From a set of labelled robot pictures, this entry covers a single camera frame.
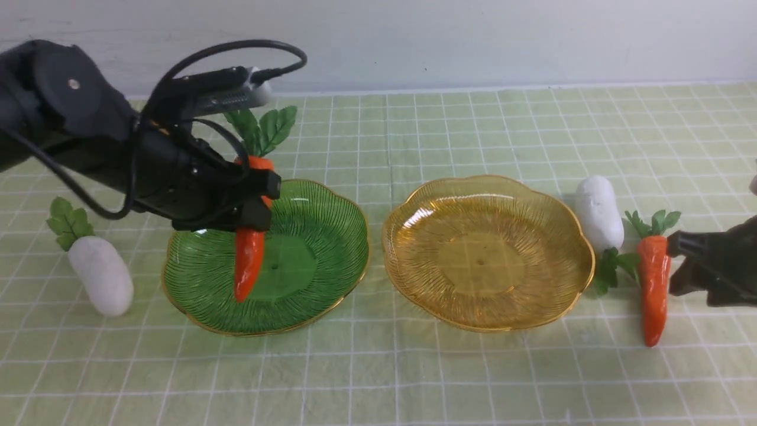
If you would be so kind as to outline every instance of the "green plate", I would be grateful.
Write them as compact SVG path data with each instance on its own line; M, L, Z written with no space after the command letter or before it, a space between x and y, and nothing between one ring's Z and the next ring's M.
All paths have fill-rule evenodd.
M197 325L236 336L292 330L336 307L363 278L368 224L355 203L320 183L285 180L271 209L263 267L242 303L234 299L234 234L173 234L163 289Z

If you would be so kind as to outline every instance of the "black cable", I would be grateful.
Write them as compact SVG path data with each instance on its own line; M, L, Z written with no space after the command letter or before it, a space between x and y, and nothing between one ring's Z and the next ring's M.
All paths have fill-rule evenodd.
M39 162L43 163L45 166L47 166L50 171L58 177L58 179L62 180L63 183L68 186L68 188L76 194L83 202L87 205L93 212L97 213L98 215L102 216L103 218L117 220L116 216L120 214L120 212L113 213L112 211L108 211L106 208L104 208L102 205L100 205L98 202L96 202L88 193L87 191L82 188L79 183L77 183L71 175L69 175L52 157L47 155L44 151L42 151L35 143L31 142L27 138L21 136L19 133L14 132L13 130L8 130L0 127L0 133L5 135L10 140L16 142L17 144L23 146L26 148L29 153L39 160Z
M137 159L139 158L139 150L142 146L142 140L144 138L145 133L149 130L150 125L157 125L153 123L151 120L151 116L154 113L154 109L156 108L157 101L160 99L160 91L163 89L163 87L169 83L178 73L185 70L190 65L194 64L195 62L198 62L202 59L205 59L207 57L217 55L219 53L223 52L229 52L232 50L237 49L248 49L248 48L270 48L270 49L277 49L277 50L283 50L292 53L293 55L296 55L299 57L299 62L289 65L284 68L271 68L266 69L262 71L258 71L256 73L253 73L251 77L251 82L258 84L265 83L267 80L270 80L275 77L282 76L287 73L291 73L294 70L298 70L305 66L307 63L307 56L305 55L305 52L302 50L283 43L283 42L277 42L275 40L265 40L265 39L256 39L256 40L242 40L237 42L228 42L223 43L220 45L211 46L210 48L200 50L199 52L194 53L193 55L188 56L187 58L181 60L178 64L174 65L171 69L166 72L163 77L158 81L158 83L155 85L155 87L152 90L152 93L150 94L150 97L148 98L147 103L145 104L145 107L142 109L141 117L139 121L136 123L136 125L133 127L133 131L131 135L129 136L129 150L130 150L130 156L129 156L129 170L127 174L127 183L126 183L126 191L125 191L125 197L123 200L123 206L119 211L109 211L102 205L100 205L98 202L96 202L88 193L87 191L79 185L76 180L74 180L52 157L47 155L44 151L42 151L39 147L37 147L34 143L29 141L27 138L21 136L19 133L16 133L12 130L3 129L0 127L0 133L6 135L7 138L10 140L15 141L19 145L26 148L29 153L39 160L41 163L43 163L50 171L55 174L58 179L60 179L63 183L68 186L68 188L76 195L78 196L82 202L84 202L87 207L89 207L94 213L97 215L102 216L105 219L117 221L120 219L123 219L126 217L129 212L132 210L132 207L134 205L135 201L135 192L136 192L136 180L137 180ZM220 133L221 136L226 139L227 142L232 146L232 148L235 150L237 156L239 157L241 164L242 164L242 172L241 175L233 180L232 184L236 184L238 182L241 182L243 179L246 178L246 176L250 172L250 162L248 158L248 154L244 146L236 139L231 132L229 132L227 129L219 125L218 123L215 123L213 121L203 120L203 119L194 119L193 121L197 121L199 123L203 123L210 128L214 129L216 132Z
M117 218L125 217L129 213L129 210L131 209L131 205L134 203L134 192L136 191L137 154L139 153L139 147L142 143L142 137L144 136L146 130L148 129L148 125L152 124L151 117L156 108L155 105L160 100L160 91L163 89L163 87L166 84L168 84L174 77L176 77L176 75L178 75L180 72L185 70L190 65L198 61L201 61L202 59L208 58L210 56L218 55L219 53L230 52L232 50L255 49L255 48L269 48L269 49L283 50L283 51L292 53L293 55L297 56L300 59L298 62L284 68L273 68L273 69L263 70L264 72L262 74L260 73L260 71L258 71L257 73L254 73L252 78L255 78L255 74L258 74L259 80L262 80L262 82L270 80L274 77L291 73L294 70L299 70L300 68L304 67L305 64L307 63L307 55L305 55L305 52L303 52L301 49L297 47L294 47L284 42L277 42L275 40L252 39L252 40L241 40L241 41L236 41L236 42L227 42L227 43L211 46L209 48L200 50L199 52L196 52L182 59L178 64L171 67L161 77L161 79L158 80L157 84L152 89L152 93L150 94L150 97L145 103L145 107L142 109L142 113L140 114L141 117L139 118L139 121L136 124L134 132L132 133L132 136L130 137L130 139L132 140L132 143L131 143L132 154L131 154L131 159L129 161L129 171L128 171L129 182L126 187L126 197L123 200L123 207L121 211L117 213L112 213L110 211L104 210L105 212L107 212L107 216L117 217ZM242 173L246 174L247 172L249 172L248 158L246 155L243 155L240 159L244 162L247 162L248 164L248 166L244 168L244 170L242 171Z
M250 174L250 158L247 149L245 149L245 146L242 145L241 142L239 142L239 139L234 137L234 135L229 132L224 126L221 126L215 121L205 120L204 118L192 118L191 120L187 121L194 121L210 127L211 129L218 132L221 137L224 138L229 143L229 145L232 146L232 149L234 149L237 157L239 157L239 161L241 161L242 171L241 176L232 180L229 185L236 185L237 183L242 182Z

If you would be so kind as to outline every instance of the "white wall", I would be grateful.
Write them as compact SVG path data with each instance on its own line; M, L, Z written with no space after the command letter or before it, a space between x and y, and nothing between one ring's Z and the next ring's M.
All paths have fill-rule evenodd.
M217 42L310 56L285 91L757 78L756 0L5 0L0 49L81 45L127 94ZM284 64L235 53L202 67Z

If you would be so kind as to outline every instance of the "yellow plate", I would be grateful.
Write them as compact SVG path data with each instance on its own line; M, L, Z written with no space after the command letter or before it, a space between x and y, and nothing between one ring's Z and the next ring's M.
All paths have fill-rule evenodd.
M382 244L400 293L479 332L555 321L594 272L591 245L568 206L500 176L426 183L389 215Z

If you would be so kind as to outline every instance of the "plate center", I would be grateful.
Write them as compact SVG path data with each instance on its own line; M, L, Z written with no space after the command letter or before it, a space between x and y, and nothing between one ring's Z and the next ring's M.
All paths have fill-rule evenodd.
M299 236L271 234L266 238L263 267L251 298L274 300L310 284L316 271L313 250Z
M509 292L525 277L525 263L502 236L470 232L442 244L438 262L455 291L470 295Z

